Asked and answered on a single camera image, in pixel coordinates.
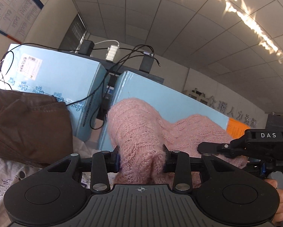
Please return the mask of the pink knitted sweater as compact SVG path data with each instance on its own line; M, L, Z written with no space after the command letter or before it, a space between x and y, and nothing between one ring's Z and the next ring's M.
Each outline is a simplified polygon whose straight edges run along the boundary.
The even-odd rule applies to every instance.
M164 173L166 154L182 151L199 158L202 142L228 143L232 137L219 125L202 115L191 115L175 123L163 119L151 105L129 98L113 105L108 112L108 134L119 148L120 171L114 183L168 184L174 173Z

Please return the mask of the orange printed carton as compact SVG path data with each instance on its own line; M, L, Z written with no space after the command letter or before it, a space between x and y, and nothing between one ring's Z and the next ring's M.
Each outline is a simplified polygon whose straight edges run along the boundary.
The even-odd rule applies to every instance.
M250 127L242 122L239 122L233 118L229 118L228 125L226 128L226 132L234 139L242 137L244 135L245 130Z

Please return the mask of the wooden glass cabinet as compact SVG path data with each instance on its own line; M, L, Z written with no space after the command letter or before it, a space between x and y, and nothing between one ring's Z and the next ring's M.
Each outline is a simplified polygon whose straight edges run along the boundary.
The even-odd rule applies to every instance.
M194 90L185 90L183 91L183 94L199 101L204 105L208 105L209 99L206 98L206 95L203 92L199 92L197 88L195 88Z

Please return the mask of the right light blue carton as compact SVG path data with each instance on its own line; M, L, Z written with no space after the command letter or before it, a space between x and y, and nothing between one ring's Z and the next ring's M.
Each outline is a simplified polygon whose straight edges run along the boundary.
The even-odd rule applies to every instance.
M127 98L138 98L147 102L160 113L162 118L172 123L190 115L200 114L208 117L224 130L228 126L229 118L224 114L130 71L125 71L118 77L108 108Z

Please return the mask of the light blue carton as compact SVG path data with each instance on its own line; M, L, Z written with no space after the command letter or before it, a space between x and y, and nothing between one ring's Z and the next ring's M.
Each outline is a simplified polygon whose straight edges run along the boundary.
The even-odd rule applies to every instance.
M108 108L127 98L138 98L147 102L160 113L162 118L172 123L190 115L200 114L208 117L224 130L228 126L229 118L224 114L130 71L125 71L118 77Z
M73 135L87 141L99 111L107 70L76 54L10 44L0 67L0 89L55 96L70 112Z

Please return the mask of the brown fabric garment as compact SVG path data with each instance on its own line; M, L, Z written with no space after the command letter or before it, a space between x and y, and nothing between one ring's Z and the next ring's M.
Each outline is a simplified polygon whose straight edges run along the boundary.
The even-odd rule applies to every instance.
M0 158L44 168L71 153L73 132L64 102L0 89Z

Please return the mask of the left light blue carton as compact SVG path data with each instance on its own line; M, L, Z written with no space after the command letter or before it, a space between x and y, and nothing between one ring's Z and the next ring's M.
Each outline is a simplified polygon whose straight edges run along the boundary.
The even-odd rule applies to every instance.
M0 67L0 89L55 96L70 112L73 135L87 141L99 111L107 70L76 54L10 44Z

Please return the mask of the pink patterned bed sheet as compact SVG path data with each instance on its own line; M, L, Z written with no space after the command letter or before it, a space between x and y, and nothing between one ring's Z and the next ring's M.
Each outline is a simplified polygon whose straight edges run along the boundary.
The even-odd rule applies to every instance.
M97 141L89 139L87 142L83 142L73 136L74 152L80 154L82 158L92 157L93 154L99 152L97 147ZM35 166L0 158L0 226L8 226L11 223L3 202L7 189L40 170L41 168ZM83 173L81 185L90 188L90 173Z

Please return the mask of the black power adapter right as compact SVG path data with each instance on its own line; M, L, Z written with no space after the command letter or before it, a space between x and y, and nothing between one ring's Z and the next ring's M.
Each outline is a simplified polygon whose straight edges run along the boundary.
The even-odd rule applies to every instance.
M139 71L150 73L151 68L153 66L153 62L154 62L154 54L153 53L145 54L141 61Z

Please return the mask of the black power adapter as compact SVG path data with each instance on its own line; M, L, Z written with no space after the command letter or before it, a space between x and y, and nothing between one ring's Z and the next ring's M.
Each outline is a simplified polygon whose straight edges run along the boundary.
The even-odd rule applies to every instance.
M93 41L83 40L80 46L80 49L78 50L78 54L90 56L94 49L94 46L95 46L95 43Z
M153 53L145 54L141 61L139 71L150 73L151 68L153 66L153 62L154 62L154 54Z

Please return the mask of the white power strip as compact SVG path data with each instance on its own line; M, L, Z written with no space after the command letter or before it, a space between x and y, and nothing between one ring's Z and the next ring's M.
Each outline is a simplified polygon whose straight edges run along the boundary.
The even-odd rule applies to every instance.
M118 52L119 46L118 45L111 45L108 47L107 54L105 56L106 61L114 61L114 58Z

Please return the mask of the black power adapter left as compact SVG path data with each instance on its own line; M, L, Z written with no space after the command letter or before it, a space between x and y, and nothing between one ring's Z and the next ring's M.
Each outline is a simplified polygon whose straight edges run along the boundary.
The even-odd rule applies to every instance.
M95 46L95 43L93 41L83 40L80 46L80 49L78 50L78 54L90 56L94 49L94 46Z

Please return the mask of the wall notice board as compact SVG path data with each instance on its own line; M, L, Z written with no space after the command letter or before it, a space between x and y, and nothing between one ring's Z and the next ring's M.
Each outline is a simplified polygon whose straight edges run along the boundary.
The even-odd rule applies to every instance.
M0 0L0 34L22 43L42 8L40 0Z

